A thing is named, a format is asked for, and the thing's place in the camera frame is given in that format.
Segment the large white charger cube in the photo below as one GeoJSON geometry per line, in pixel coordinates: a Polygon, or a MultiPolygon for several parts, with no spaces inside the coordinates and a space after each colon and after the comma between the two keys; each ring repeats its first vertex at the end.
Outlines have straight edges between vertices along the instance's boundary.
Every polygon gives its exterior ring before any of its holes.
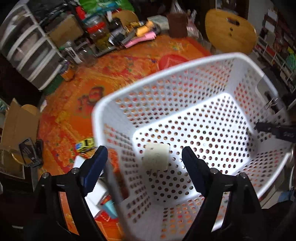
{"type": "Polygon", "coordinates": [[[101,179],[97,181],[92,192],[88,193],[85,197],[85,201],[88,208],[95,218],[103,211],[101,202],[108,195],[107,186],[101,179]]]}

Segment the teal blue charger cube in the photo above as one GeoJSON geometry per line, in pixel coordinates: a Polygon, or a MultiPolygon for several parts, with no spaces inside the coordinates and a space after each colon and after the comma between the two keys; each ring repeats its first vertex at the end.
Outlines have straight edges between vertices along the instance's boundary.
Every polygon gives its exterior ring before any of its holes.
{"type": "Polygon", "coordinates": [[[117,212],[116,212],[116,209],[114,207],[114,203],[112,200],[103,201],[101,203],[101,207],[109,215],[109,217],[111,219],[118,218],[118,215],[117,215],[117,212]]]}

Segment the white perforated plastic basket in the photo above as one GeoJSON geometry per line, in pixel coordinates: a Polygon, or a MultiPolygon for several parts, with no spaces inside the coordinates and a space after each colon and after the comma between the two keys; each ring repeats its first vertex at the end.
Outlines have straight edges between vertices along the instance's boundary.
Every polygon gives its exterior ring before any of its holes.
{"type": "Polygon", "coordinates": [[[104,173],[126,239],[181,240],[189,230],[204,197],[182,161],[185,147],[223,174],[245,172],[261,197],[292,146],[258,132],[259,121],[290,118],[271,81],[242,53],[173,66],[97,102],[93,135],[113,152],[104,173]],[[147,143],[170,145],[165,171],[145,171],[147,143]]]}

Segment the white charger with prongs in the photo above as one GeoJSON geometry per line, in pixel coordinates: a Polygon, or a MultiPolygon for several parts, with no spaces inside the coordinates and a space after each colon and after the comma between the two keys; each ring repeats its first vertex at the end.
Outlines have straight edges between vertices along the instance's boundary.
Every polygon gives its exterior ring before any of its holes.
{"type": "Polygon", "coordinates": [[[145,146],[142,166],[149,174],[165,171],[168,168],[170,145],[162,143],[147,143],[145,146]]]}

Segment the small white charger cube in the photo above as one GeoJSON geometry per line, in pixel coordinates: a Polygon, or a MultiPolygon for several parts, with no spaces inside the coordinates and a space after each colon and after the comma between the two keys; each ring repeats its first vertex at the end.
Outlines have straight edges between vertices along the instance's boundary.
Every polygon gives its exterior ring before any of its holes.
{"type": "Polygon", "coordinates": [[[86,161],[86,158],[82,156],[76,156],[74,159],[73,168],[80,168],[85,161],[86,161]]]}

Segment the black phone stand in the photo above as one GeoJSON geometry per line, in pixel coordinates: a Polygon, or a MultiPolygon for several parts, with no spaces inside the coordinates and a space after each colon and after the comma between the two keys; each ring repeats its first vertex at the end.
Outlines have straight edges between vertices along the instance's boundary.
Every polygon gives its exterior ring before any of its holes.
{"type": "Polygon", "coordinates": [[[34,143],[31,138],[27,138],[18,145],[18,148],[24,166],[35,168],[43,165],[43,141],[41,139],[37,139],[34,143]]]}

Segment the wooden chair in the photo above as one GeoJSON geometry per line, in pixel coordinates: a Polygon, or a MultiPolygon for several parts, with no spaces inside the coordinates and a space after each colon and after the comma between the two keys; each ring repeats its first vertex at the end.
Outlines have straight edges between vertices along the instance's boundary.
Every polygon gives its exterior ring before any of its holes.
{"type": "Polygon", "coordinates": [[[257,41],[256,30],[248,20],[220,9],[206,13],[205,30],[209,42],[223,53],[248,55],[257,41]]]}
{"type": "Polygon", "coordinates": [[[15,149],[10,149],[10,153],[13,157],[13,159],[23,165],[23,166],[31,166],[34,161],[31,159],[32,154],[28,151],[20,151],[20,150],[15,150],[15,149]]]}

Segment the yellow toy car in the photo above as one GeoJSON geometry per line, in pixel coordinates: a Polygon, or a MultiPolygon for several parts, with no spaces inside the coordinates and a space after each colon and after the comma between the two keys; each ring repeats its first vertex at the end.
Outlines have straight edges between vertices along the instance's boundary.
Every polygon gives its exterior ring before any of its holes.
{"type": "Polygon", "coordinates": [[[93,137],[83,139],[75,145],[75,150],[79,153],[84,153],[95,148],[95,141],[93,137]]]}

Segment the red floral tablecloth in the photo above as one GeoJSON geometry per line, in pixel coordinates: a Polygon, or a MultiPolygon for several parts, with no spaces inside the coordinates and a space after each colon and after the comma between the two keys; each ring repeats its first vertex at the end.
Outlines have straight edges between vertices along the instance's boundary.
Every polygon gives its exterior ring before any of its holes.
{"type": "Polygon", "coordinates": [[[99,57],[90,68],[79,67],[71,81],[63,81],[46,97],[38,130],[44,142],[39,173],[60,175],[72,168],[75,144],[92,136],[91,112],[102,97],[157,71],[209,55],[205,44],[193,38],[163,34],[99,57]]]}

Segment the white bookshelf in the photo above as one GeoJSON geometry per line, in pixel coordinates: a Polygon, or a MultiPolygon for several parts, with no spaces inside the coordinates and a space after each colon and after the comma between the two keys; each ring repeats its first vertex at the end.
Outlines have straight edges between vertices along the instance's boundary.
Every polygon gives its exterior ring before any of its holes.
{"type": "Polygon", "coordinates": [[[255,51],[276,68],[289,93],[294,93],[295,37],[275,6],[264,15],[255,51]]]}

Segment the cardboard box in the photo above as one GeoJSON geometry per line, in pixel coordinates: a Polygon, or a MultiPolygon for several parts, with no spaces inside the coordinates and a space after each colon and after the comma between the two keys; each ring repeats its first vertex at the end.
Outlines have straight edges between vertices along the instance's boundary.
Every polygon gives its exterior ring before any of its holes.
{"type": "Polygon", "coordinates": [[[19,144],[27,138],[36,142],[40,116],[41,113],[35,106],[21,106],[13,99],[4,121],[1,149],[19,151],[19,144]]]}

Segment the brown ceramic mug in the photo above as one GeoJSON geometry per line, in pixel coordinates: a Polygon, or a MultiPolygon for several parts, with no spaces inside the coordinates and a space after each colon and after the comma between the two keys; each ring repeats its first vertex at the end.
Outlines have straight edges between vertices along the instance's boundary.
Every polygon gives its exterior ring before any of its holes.
{"type": "Polygon", "coordinates": [[[166,17],[169,23],[168,33],[171,38],[187,37],[188,17],[185,13],[170,13],[166,17]]]}

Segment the empty glass jar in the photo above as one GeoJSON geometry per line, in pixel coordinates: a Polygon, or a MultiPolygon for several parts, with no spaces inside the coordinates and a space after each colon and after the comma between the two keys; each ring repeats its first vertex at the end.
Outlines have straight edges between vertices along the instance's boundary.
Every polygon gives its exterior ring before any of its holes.
{"type": "Polygon", "coordinates": [[[96,57],[87,42],[78,46],[78,56],[86,67],[92,67],[96,62],[96,57]]]}

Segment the white plastic drawer tower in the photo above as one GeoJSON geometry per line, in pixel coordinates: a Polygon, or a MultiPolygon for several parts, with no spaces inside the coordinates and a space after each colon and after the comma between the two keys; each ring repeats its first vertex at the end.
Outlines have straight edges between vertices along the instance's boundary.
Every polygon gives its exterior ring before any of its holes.
{"type": "Polygon", "coordinates": [[[1,24],[1,53],[38,90],[62,68],[62,55],[26,4],[16,5],[1,24]]]}

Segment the green shopping bag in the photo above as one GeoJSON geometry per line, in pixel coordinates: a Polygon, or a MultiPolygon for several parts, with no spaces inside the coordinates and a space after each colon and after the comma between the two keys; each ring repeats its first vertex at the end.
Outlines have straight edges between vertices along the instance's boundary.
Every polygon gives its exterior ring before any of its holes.
{"type": "Polygon", "coordinates": [[[115,9],[134,11],[128,0],[79,0],[78,3],[87,13],[108,11],[109,9],[111,11],[115,9]]]}

